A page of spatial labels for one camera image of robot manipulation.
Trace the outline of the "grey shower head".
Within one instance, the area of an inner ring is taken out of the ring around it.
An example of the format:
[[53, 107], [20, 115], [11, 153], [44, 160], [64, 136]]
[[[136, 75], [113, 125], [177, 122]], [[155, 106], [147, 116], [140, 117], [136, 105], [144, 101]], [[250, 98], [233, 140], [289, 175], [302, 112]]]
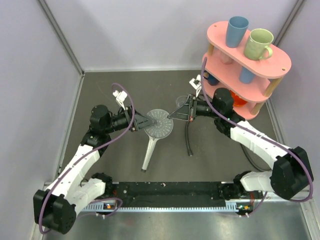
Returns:
[[144, 130], [149, 137], [149, 141], [141, 167], [143, 172], [148, 169], [157, 141], [168, 137], [174, 128], [174, 122], [168, 118], [169, 113], [166, 110], [153, 109], [147, 113], [147, 116], [155, 121], [155, 125]]

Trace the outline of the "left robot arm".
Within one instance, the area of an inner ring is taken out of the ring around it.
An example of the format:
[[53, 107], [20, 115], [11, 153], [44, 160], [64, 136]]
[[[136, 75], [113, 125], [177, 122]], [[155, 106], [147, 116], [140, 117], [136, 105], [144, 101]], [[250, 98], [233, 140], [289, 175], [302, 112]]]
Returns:
[[33, 196], [34, 221], [39, 227], [61, 234], [70, 231], [78, 214], [96, 198], [109, 198], [114, 191], [111, 177], [94, 174], [81, 186], [89, 169], [101, 158], [116, 131], [137, 132], [154, 126], [156, 121], [140, 114], [133, 107], [120, 108], [112, 114], [105, 105], [91, 110], [90, 125], [69, 164], [46, 190]]

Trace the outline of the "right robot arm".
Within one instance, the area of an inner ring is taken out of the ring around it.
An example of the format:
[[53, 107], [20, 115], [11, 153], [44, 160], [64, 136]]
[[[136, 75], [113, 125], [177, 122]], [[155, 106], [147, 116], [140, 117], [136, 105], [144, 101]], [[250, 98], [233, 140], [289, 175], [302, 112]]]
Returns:
[[169, 119], [192, 122], [196, 117], [214, 118], [217, 130], [240, 143], [260, 157], [268, 171], [245, 171], [234, 178], [233, 192], [245, 198], [253, 191], [273, 192], [291, 201], [293, 197], [309, 187], [313, 193], [313, 173], [307, 152], [297, 146], [290, 148], [280, 144], [255, 129], [233, 109], [231, 92], [217, 88], [212, 101], [198, 100], [190, 94], [186, 102], [169, 114]]

